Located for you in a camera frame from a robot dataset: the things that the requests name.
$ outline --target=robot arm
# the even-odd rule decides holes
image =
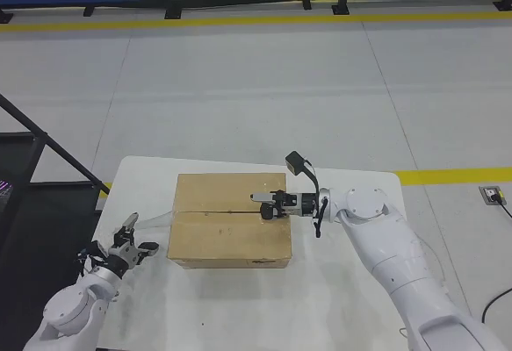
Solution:
[[[142,260],[158,251],[158,244],[134,245],[134,224],[139,215],[133,213],[114,234],[107,255],[93,242],[83,258],[99,256],[102,261],[76,284],[57,292],[43,310],[43,320],[25,351],[94,351],[104,324],[109,302],[117,295],[123,275]]]
[[[297,175],[303,171],[305,161],[293,152],[287,156],[287,167]],[[322,220],[334,222],[339,219],[361,262],[385,288],[402,317],[410,350],[506,350],[489,328],[460,311],[449,300],[429,271],[418,237],[388,202],[384,191],[358,188],[342,193],[321,189],[310,213],[300,211],[302,204],[293,199],[302,200],[314,193],[279,194],[267,198],[253,194],[253,201],[262,202],[263,218],[270,216],[270,208],[274,214],[272,218],[312,216],[315,213],[317,237],[320,237]]]

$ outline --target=electrical outlet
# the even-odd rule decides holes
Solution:
[[[499,194],[501,197],[501,202],[503,204],[507,204],[505,201],[505,197],[501,192],[501,189],[497,185],[490,185],[485,187],[478,187],[480,189],[480,194],[482,194],[482,198],[484,198],[484,202],[489,205],[499,205],[497,201],[492,200],[492,195]]]

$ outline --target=yellow stripe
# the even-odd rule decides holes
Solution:
[[[508,183],[512,182],[512,167],[459,168],[393,171],[404,186],[461,183]],[[105,183],[110,189],[111,183]],[[101,197],[107,197],[102,191]]]
[[[489,19],[512,19],[512,11],[467,12],[467,13],[425,13],[393,15],[350,15],[350,16],[277,16],[277,17],[231,17],[194,18],[156,21],[42,23],[27,25],[0,25],[0,32],[53,32],[93,31],[117,29],[150,29],[166,27],[196,27],[205,25],[303,25],[343,22],[415,22],[415,21],[471,21]]]

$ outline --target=cardboard box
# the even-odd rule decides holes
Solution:
[[[187,269],[284,268],[291,220],[261,219],[249,195],[285,189],[281,173],[179,175],[168,258]]]

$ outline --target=gray floor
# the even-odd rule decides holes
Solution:
[[[129,154],[512,166],[512,21],[3,33],[0,91],[106,182]],[[17,130],[0,111],[0,132]],[[34,177],[75,179],[52,152]],[[512,183],[498,185],[512,211]],[[512,285],[512,222],[478,184],[403,191],[433,271],[478,318]],[[512,350],[512,295],[487,319]]]

